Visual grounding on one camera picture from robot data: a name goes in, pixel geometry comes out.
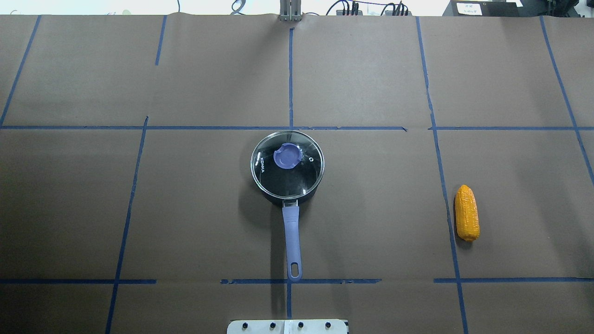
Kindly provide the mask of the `yellow corn cob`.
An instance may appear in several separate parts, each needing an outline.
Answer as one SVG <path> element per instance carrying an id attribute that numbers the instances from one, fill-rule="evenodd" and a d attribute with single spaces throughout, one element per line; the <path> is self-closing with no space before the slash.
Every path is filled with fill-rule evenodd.
<path id="1" fill-rule="evenodd" d="M 459 187 L 455 195 L 454 209 L 458 236 L 466 242 L 477 240 L 481 235 L 477 200 L 473 190 L 465 184 Z"/>

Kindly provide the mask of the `aluminium frame post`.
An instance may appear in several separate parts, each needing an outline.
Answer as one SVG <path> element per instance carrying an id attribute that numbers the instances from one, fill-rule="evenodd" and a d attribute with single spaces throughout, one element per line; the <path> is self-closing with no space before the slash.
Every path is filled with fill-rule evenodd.
<path id="1" fill-rule="evenodd" d="M 303 19 L 301 0 L 280 0 L 279 21 L 299 22 Z"/>

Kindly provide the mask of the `black box with white label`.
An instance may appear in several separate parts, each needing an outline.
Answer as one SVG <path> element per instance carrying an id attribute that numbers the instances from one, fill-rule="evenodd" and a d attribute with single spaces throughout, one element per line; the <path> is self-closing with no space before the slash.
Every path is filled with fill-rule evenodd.
<path id="1" fill-rule="evenodd" d="M 450 0 L 443 12 L 444 17 L 519 17 L 515 2 L 490 0 Z"/>

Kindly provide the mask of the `white mounting plate with bolts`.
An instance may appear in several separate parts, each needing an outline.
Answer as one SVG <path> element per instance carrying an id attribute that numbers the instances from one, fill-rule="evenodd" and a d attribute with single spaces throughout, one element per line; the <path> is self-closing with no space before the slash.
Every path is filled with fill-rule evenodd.
<path id="1" fill-rule="evenodd" d="M 276 319 L 231 321 L 227 334 L 348 334 L 341 319 Z"/>

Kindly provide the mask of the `glass lid with purple knob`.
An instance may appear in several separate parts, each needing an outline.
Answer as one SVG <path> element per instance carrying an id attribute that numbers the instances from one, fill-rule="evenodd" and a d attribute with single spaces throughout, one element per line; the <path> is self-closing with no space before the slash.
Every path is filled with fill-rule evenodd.
<path id="1" fill-rule="evenodd" d="M 306 202 L 323 179 L 325 157 L 309 135 L 283 130 L 266 136 L 255 146 L 250 171 L 258 189 L 271 202 Z"/>

